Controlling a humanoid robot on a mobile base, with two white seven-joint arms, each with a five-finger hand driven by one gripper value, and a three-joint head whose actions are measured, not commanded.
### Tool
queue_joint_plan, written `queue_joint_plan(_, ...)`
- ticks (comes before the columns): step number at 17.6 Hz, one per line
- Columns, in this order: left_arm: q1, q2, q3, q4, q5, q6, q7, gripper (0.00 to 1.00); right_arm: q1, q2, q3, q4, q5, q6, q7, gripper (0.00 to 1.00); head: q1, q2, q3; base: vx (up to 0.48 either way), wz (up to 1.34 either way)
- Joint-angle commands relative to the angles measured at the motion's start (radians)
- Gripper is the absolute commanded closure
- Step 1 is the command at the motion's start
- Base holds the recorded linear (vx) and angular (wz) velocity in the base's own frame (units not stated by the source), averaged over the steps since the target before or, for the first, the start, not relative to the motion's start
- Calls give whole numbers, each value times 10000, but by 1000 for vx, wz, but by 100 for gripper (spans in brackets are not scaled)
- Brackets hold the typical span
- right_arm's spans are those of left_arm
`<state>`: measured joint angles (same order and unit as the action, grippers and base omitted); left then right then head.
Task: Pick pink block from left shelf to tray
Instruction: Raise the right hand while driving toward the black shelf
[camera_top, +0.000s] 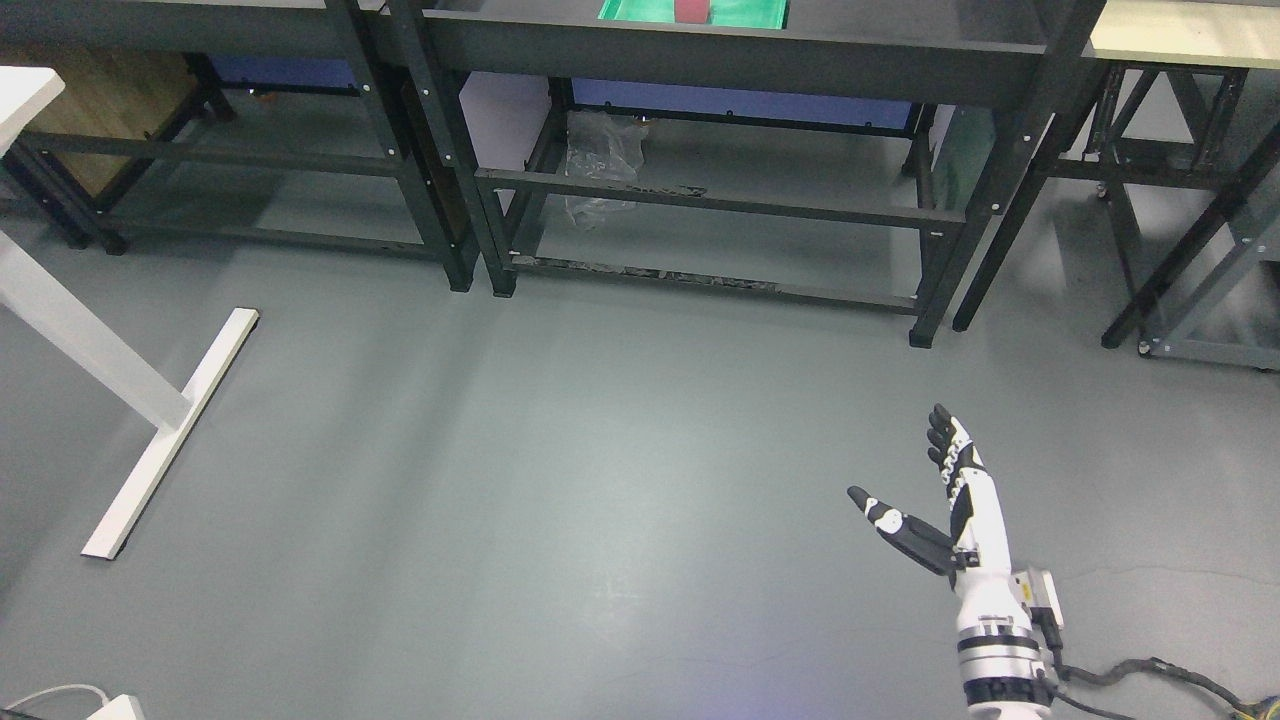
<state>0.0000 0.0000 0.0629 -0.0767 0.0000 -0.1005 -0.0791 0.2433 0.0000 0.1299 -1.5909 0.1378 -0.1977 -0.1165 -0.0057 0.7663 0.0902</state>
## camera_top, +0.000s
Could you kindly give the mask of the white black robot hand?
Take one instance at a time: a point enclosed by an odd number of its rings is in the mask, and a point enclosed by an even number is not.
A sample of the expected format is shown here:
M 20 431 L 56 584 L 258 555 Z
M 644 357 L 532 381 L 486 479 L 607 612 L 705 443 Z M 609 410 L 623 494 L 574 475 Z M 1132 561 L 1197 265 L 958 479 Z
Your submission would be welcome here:
M 849 487 L 847 496 L 884 542 L 927 571 L 948 579 L 960 600 L 960 632 L 980 624 L 1027 629 L 1030 620 L 1012 589 L 1009 536 L 995 479 L 957 416 L 937 404 L 928 423 L 927 456 L 943 487 L 946 530 L 859 486 Z

